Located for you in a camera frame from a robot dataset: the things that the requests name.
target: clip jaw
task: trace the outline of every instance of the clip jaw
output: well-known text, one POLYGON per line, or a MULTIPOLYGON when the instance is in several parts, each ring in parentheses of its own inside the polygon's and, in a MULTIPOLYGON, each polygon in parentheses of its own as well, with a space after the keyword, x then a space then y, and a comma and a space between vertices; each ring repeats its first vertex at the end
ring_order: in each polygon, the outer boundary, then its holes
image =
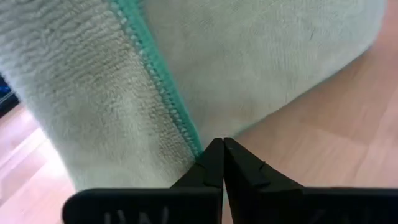
POLYGON ((225 180, 234 224, 398 223, 398 190, 304 187, 231 138, 216 138, 169 189, 90 189, 65 224, 220 224, 225 180))

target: folded towel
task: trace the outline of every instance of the folded towel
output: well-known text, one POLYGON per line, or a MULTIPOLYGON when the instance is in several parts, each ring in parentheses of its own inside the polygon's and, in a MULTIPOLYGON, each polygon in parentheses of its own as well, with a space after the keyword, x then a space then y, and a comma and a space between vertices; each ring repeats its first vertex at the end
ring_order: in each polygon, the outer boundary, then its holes
POLYGON ((78 190, 166 187, 201 143, 236 134, 357 57, 383 9, 374 0, 3 0, 0 71, 78 190))

